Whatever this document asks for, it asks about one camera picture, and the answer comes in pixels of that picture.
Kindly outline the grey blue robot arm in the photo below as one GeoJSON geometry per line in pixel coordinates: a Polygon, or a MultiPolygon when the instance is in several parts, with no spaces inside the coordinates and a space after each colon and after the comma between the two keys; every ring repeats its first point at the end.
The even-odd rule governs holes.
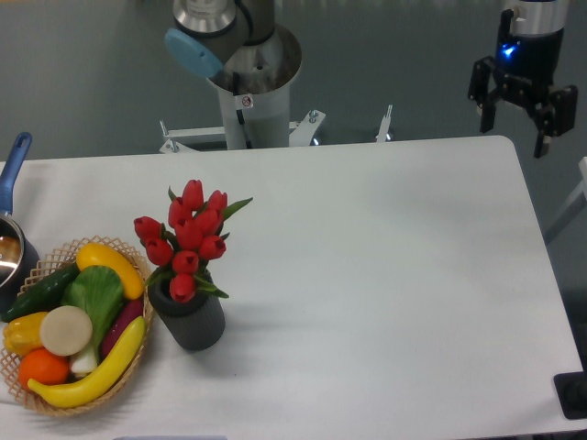
{"type": "MultiPolygon", "coordinates": [[[[506,1],[493,55],[475,61],[468,97],[493,128],[496,106],[526,111],[537,129],[536,157],[572,130],[578,89],[558,87],[554,73],[569,5],[565,1],[506,1]]],[[[275,21],[271,1],[177,1],[174,27],[164,37],[169,54],[216,89],[229,149],[310,146],[324,115],[295,123],[290,87],[302,61],[298,40],[275,21]]]]}

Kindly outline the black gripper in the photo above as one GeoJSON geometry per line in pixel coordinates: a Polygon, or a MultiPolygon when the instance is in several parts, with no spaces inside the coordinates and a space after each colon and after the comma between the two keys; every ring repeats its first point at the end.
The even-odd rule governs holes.
{"type": "Polygon", "coordinates": [[[552,138],[574,128],[578,88],[568,85],[549,92],[563,36],[563,29],[529,37],[498,33],[495,57],[475,61],[471,70],[468,97],[481,111],[481,133],[493,129],[496,103],[500,97],[526,110],[541,105],[534,116],[536,159],[548,154],[552,138]],[[490,91],[492,77],[496,89],[490,91]]]}

